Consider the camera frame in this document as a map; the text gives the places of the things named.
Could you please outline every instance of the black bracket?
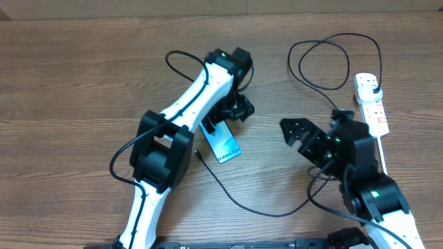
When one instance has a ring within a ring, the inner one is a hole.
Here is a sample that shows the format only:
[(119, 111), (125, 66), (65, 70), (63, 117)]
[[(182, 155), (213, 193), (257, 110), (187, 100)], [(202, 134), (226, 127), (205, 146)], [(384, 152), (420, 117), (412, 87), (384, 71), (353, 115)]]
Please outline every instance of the black bracket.
[(293, 244), (295, 249), (325, 249), (325, 243), (326, 239), (296, 239)]
[(237, 120), (245, 121), (251, 114), (255, 112), (254, 106), (244, 96), (236, 93), (237, 104), (231, 109), (218, 109), (213, 107), (206, 117), (201, 121), (208, 133), (212, 133), (215, 130), (215, 125), (224, 120)]
[(313, 122), (307, 118), (283, 118), (280, 126), (286, 143), (293, 146), (299, 140), (302, 145), (298, 152), (315, 166), (323, 167), (331, 160), (327, 134)]
[(369, 239), (358, 228), (343, 228), (327, 236), (329, 248), (350, 248), (360, 244), (369, 245)]
[[(162, 122), (166, 122), (164, 114), (147, 111), (140, 121), (137, 136)], [(172, 138), (170, 148), (154, 139), (164, 135)], [(169, 187), (176, 187), (189, 168), (193, 141), (194, 134), (187, 126), (178, 127), (171, 122), (157, 132), (147, 134), (132, 149), (129, 164), (134, 167), (133, 177), (149, 183), (159, 194)]]

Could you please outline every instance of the plug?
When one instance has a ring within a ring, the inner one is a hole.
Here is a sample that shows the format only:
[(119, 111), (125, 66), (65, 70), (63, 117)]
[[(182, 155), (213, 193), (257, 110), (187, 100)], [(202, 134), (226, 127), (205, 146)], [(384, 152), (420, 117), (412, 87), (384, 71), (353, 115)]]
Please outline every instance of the plug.
[(383, 90), (378, 88), (377, 78), (370, 73), (357, 73), (354, 77), (354, 86), (355, 97), (359, 104), (380, 101), (383, 97)]

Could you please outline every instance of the black cable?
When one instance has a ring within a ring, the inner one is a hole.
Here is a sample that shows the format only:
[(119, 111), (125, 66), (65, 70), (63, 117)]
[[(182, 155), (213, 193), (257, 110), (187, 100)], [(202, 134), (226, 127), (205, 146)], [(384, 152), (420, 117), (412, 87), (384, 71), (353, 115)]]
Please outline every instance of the black cable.
[[(259, 214), (259, 215), (262, 215), (262, 216), (267, 216), (267, 217), (273, 217), (273, 218), (280, 218), (280, 217), (285, 217), (285, 216), (289, 216), (289, 215), (291, 215), (291, 214), (293, 214), (293, 213), (295, 213), (295, 212), (297, 212), (298, 210), (300, 210), (301, 208), (303, 208), (308, 202), (309, 202), (309, 200), (306, 200), (306, 201), (304, 201), (301, 205), (299, 205), (296, 209), (294, 209), (294, 210), (292, 210), (292, 211), (290, 211), (290, 212), (288, 212), (288, 213), (284, 213), (284, 214), (267, 214), (267, 213), (263, 213), (263, 212), (259, 212), (259, 211), (255, 211), (255, 210), (252, 210), (251, 208), (249, 208), (249, 207), (245, 207), (245, 206), (243, 206), (242, 204), (240, 204), (240, 203), (238, 203), (230, 194), (229, 194), (229, 192), (228, 192), (228, 190), (226, 190), (226, 188), (223, 186), (223, 184), (222, 184), (222, 182), (220, 182), (220, 180), (215, 176), (215, 174), (214, 174), (214, 172), (212, 171), (212, 170), (210, 170), (210, 168), (207, 166), (207, 164), (205, 163), (205, 161), (203, 160), (203, 157), (201, 156), (201, 154), (200, 154), (200, 151), (198, 151), (198, 150), (194, 150), (194, 154), (195, 154), (195, 156), (200, 160), (200, 162), (201, 163), (203, 163), (203, 165), (205, 166), (205, 168), (209, 171), (209, 173), (214, 177), (214, 179), (219, 183), (219, 185), (220, 185), (220, 187), (223, 189), (223, 191), (225, 192), (225, 194), (228, 196), (228, 198), (232, 201), (232, 202), (234, 202), (234, 204), (236, 204), (237, 206), (239, 206), (240, 208), (242, 208), (242, 209), (244, 209), (244, 210), (246, 210), (246, 211), (249, 211), (249, 212), (252, 212), (252, 213), (254, 213), (254, 214)], [(323, 189), (323, 187), (324, 186), (326, 186), (326, 183), (328, 182), (328, 181), (330, 181), (330, 178), (331, 178), (331, 176), (329, 177), (329, 178), (326, 178), (325, 179), (325, 182), (314, 192), (314, 195), (313, 196), (315, 196), (315, 195), (317, 195), (317, 193), (319, 193), (320, 192), (320, 190), (322, 190)]]
[[(380, 88), (381, 88), (381, 73), (382, 73), (382, 68), (383, 68), (382, 63), (381, 63), (381, 51), (380, 51), (380, 47), (379, 47), (378, 43), (377, 43), (373, 38), (371, 38), (371, 37), (369, 37), (369, 36), (367, 36), (367, 35), (362, 35), (362, 34), (357, 34), (357, 33), (340, 33), (340, 34), (336, 34), (336, 35), (332, 35), (332, 36), (330, 36), (330, 37), (327, 37), (326, 39), (323, 39), (323, 40), (307, 40), (307, 41), (300, 41), (300, 42), (297, 42), (297, 43), (295, 43), (294, 45), (292, 45), (292, 47), (289, 49), (289, 53), (288, 53), (288, 61), (287, 61), (287, 63), (288, 63), (288, 68), (289, 68), (289, 70), (291, 71), (291, 74), (292, 74), (292, 75), (293, 75), (293, 76), (294, 76), (294, 77), (295, 77), (300, 83), (304, 84), (305, 86), (308, 86), (309, 88), (315, 90), (316, 92), (318, 92), (319, 94), (321, 94), (323, 97), (325, 97), (325, 98), (326, 98), (326, 99), (327, 99), (327, 100), (328, 100), (328, 101), (334, 106), (335, 109), (337, 109), (337, 106), (334, 104), (334, 102), (333, 102), (333, 101), (332, 101), (332, 100), (331, 100), (326, 94), (324, 94), (322, 91), (320, 91), (319, 89), (322, 89), (322, 90), (339, 90), (340, 88), (342, 88), (342, 87), (346, 84), (347, 79), (349, 78), (349, 74), (350, 74), (350, 61), (349, 61), (349, 56), (348, 56), (347, 53), (346, 53), (346, 50), (345, 50), (343, 47), (341, 47), (340, 45), (335, 44), (334, 42), (330, 42), (330, 41), (328, 41), (328, 39), (331, 39), (331, 38), (333, 38), (333, 37), (338, 37), (338, 36), (340, 36), (340, 35), (355, 35), (355, 36), (365, 37), (365, 38), (368, 38), (369, 40), (371, 40), (371, 41), (375, 44), (375, 46), (377, 47), (377, 50), (378, 50), (378, 52), (379, 52), (379, 61), (380, 61), (380, 80), (379, 80), (379, 85), (378, 85), (378, 87), (377, 87), (376, 89), (374, 89), (374, 93), (378, 93), (378, 92), (380, 91)], [(300, 58), (300, 61), (298, 62), (298, 72), (299, 72), (299, 74), (301, 75), (301, 77), (302, 77), (306, 82), (304, 82), (304, 81), (302, 81), (300, 78), (298, 78), (298, 77), (296, 76), (296, 74), (292, 71), (292, 67), (291, 67), (291, 54), (292, 54), (292, 50), (293, 50), (293, 48), (296, 47), (297, 45), (305, 44), (305, 43), (315, 43), (310, 49), (308, 49), (308, 50), (303, 54), (303, 56)], [(346, 78), (345, 78), (345, 80), (343, 81), (343, 83), (342, 83), (341, 85), (339, 85), (339, 86), (337, 86), (337, 87), (334, 87), (334, 88), (327, 88), (327, 87), (319, 86), (319, 85), (317, 85), (317, 84), (312, 83), (311, 81), (309, 81), (309, 80), (305, 77), (305, 75), (303, 75), (303, 72), (302, 72), (302, 70), (301, 70), (301, 64), (302, 64), (302, 61), (303, 61), (303, 59), (306, 57), (306, 55), (307, 55), (311, 50), (313, 50), (315, 47), (317, 47), (318, 45), (324, 44), (324, 43), (326, 43), (326, 44), (331, 44), (331, 45), (336, 46), (337, 48), (340, 48), (340, 49), (343, 51), (343, 53), (345, 54), (345, 56), (346, 56), (346, 62), (347, 62)]]
[(314, 176), (313, 174), (311, 174), (311, 171), (316, 168), (317, 168), (317, 166), (311, 166), (309, 169), (307, 169), (306, 174), (312, 178), (317, 178), (317, 179), (324, 180), (324, 181), (338, 181), (337, 178), (329, 179), (329, 178), (325, 178), (325, 177), (321, 177), (321, 176)]
[(170, 51), (166, 57), (165, 57), (165, 61), (166, 64), (176, 73), (178, 73), (179, 75), (185, 77), (186, 79), (193, 81), (191, 78), (189, 78), (188, 76), (184, 75), (183, 73), (179, 72), (178, 70), (176, 70), (168, 61), (168, 58), (170, 55), (172, 54), (181, 54), (181, 55), (185, 55), (188, 57), (191, 57), (195, 60), (197, 60), (204, 68), (205, 73), (206, 73), (206, 79), (205, 82), (203, 84), (203, 86), (201, 87), (200, 91), (191, 99), (191, 101), (189, 101), (182, 109), (180, 109), (174, 116), (172, 116), (172, 118), (168, 119), (168, 120), (164, 120), (161, 124), (159, 124), (156, 127), (152, 127), (151, 129), (149, 129), (148, 131), (142, 133), (141, 135), (135, 137), (134, 139), (130, 140), (128, 143), (126, 143), (126, 145), (123, 145), (113, 156), (111, 159), (111, 162), (109, 163), (109, 171), (111, 172), (111, 175), (119, 180), (122, 181), (124, 183), (128, 183), (131, 185), (134, 185), (136, 187), (138, 187), (141, 192), (142, 192), (142, 199), (141, 199), (141, 204), (140, 204), (140, 208), (138, 210), (138, 214), (136, 217), (136, 220), (134, 222), (134, 228), (132, 230), (131, 233), (131, 242), (129, 243), (129, 248), (132, 248), (132, 244), (134, 243), (134, 238), (135, 238), (135, 234), (137, 233), (137, 225), (138, 225), (138, 220), (140, 219), (142, 210), (143, 210), (143, 205), (145, 204), (145, 199), (146, 199), (146, 191), (143, 188), (143, 186), (140, 183), (137, 183), (136, 181), (131, 181), (128, 179), (125, 179), (123, 177), (117, 176), (117, 174), (114, 171), (114, 163), (116, 162), (117, 158), (119, 157), (120, 154), (122, 154), (127, 148), (129, 148), (131, 145), (133, 145), (135, 142), (137, 142), (138, 140), (140, 140), (141, 138), (143, 138), (144, 136), (146, 136), (147, 134), (150, 134), (152, 132), (156, 133), (159, 129), (161, 129), (162, 127), (164, 127), (167, 123), (172, 122), (173, 120), (175, 120), (176, 118), (178, 118), (179, 116), (181, 116), (181, 114), (183, 114), (183, 112), (201, 95), (201, 93), (204, 91), (204, 89), (206, 88), (206, 85), (209, 83), (209, 71), (208, 68), (206, 67), (205, 63), (199, 59), (197, 56), (192, 55), (190, 53), (187, 52), (183, 52), (183, 51), (179, 51), (179, 50), (173, 50)]
[(254, 65), (253, 65), (253, 60), (251, 58), (251, 77), (249, 78), (249, 81), (243, 87), (240, 87), (237, 90), (239, 92), (244, 91), (244, 89), (246, 89), (249, 86), (249, 84), (251, 83), (252, 77), (254, 77)]
[[(323, 172), (326, 172), (326, 170), (329, 168), (329, 167), (331, 167), (331, 165), (333, 165), (335, 162), (333, 161), (333, 160), (331, 160), (331, 161), (329, 161), (318, 173), (317, 173), (317, 177), (319, 177)], [(317, 180), (317, 178), (312, 178), (312, 180), (311, 180), (311, 183), (309, 184), (309, 187), (307, 188), (307, 198), (312, 202), (312, 204), (314, 204), (315, 206), (317, 206), (318, 208), (320, 208), (320, 209), (322, 209), (322, 210), (324, 210), (324, 211), (326, 211), (326, 212), (329, 212), (329, 213), (331, 213), (331, 214), (335, 214), (335, 215), (338, 215), (338, 216), (341, 216), (341, 217), (344, 217), (344, 218), (348, 218), (348, 219), (351, 219), (351, 220), (355, 220), (355, 221), (358, 221), (358, 222), (361, 222), (361, 223), (364, 223), (364, 224), (366, 224), (366, 225), (371, 225), (371, 226), (373, 226), (373, 227), (376, 227), (376, 228), (378, 228), (378, 229), (380, 229), (380, 230), (382, 230), (382, 231), (384, 231), (385, 233), (387, 233), (387, 234), (389, 234), (390, 236), (392, 236), (393, 238), (395, 238), (396, 240), (398, 240), (398, 242), (400, 242), (400, 243), (402, 243), (407, 249), (412, 249), (403, 239), (401, 239), (400, 237), (398, 237), (394, 232), (391, 232), (390, 230), (388, 230), (388, 229), (386, 229), (386, 228), (384, 228), (384, 227), (382, 227), (381, 225), (379, 225), (379, 224), (376, 224), (376, 223), (373, 223), (373, 222), (371, 222), (371, 221), (367, 221), (367, 220), (365, 220), (365, 219), (362, 219), (362, 218), (359, 218), (359, 217), (356, 217), (356, 216), (353, 216), (353, 215), (351, 215), (351, 214), (347, 214), (347, 213), (344, 213), (344, 212), (340, 212), (340, 211), (337, 211), (337, 210), (333, 210), (333, 209), (331, 209), (331, 208), (328, 208), (328, 207), (325, 207), (324, 205), (321, 205), (320, 203), (318, 203), (318, 202), (316, 202), (315, 200), (314, 200), (314, 196), (313, 195), (311, 195), (311, 189), (312, 189), (312, 186), (314, 185), (314, 183), (315, 183), (315, 181)]]

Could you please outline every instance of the card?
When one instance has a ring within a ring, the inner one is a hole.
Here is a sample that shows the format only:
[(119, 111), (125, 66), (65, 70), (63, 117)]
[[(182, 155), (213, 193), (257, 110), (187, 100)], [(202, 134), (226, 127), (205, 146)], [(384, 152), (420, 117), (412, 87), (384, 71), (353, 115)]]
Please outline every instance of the card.
[(200, 128), (205, 134), (206, 140), (209, 142), (215, 158), (220, 164), (225, 163), (242, 153), (242, 150), (238, 146), (237, 141), (230, 132), (226, 122), (222, 121), (216, 124), (213, 133), (208, 133), (201, 122)]

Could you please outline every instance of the wood grain surface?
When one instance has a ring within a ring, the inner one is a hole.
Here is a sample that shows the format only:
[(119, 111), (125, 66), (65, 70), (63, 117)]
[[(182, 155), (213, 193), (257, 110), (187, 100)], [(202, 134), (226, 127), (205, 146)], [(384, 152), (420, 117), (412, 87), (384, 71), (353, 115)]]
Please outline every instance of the wood grain surface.
[[(310, 164), (286, 146), (278, 123), (306, 117), (326, 129), (331, 106), (290, 76), (287, 53), (295, 42), (342, 32), (364, 33), (381, 46), (388, 171), (426, 248), (442, 248), (441, 12), (0, 22), (0, 248), (81, 248), (111, 243), (124, 230), (134, 188), (114, 180), (108, 163), (148, 109), (161, 111), (188, 88), (164, 62), (174, 49), (200, 57), (237, 46), (252, 53), (255, 76), (244, 94), (256, 112), (244, 124), (229, 123), (243, 154), (218, 165), (200, 130), (194, 148), (243, 205), (273, 214), (300, 205)], [(351, 77), (378, 75), (370, 41), (335, 42), (350, 55)], [(293, 63), (306, 49), (295, 49)], [(200, 69), (184, 57), (172, 63), (193, 76)], [(302, 69), (314, 82), (336, 86), (346, 63), (339, 49), (321, 46)], [(353, 89), (351, 80), (327, 94), (359, 119)], [(129, 152), (116, 167), (127, 178), (128, 159)], [(345, 209), (336, 183), (317, 199)], [(180, 243), (290, 241), (354, 225), (312, 204), (279, 219), (241, 210), (192, 157), (157, 234)]]
[(442, 0), (1, 0), (0, 20), (412, 12), (442, 5)]

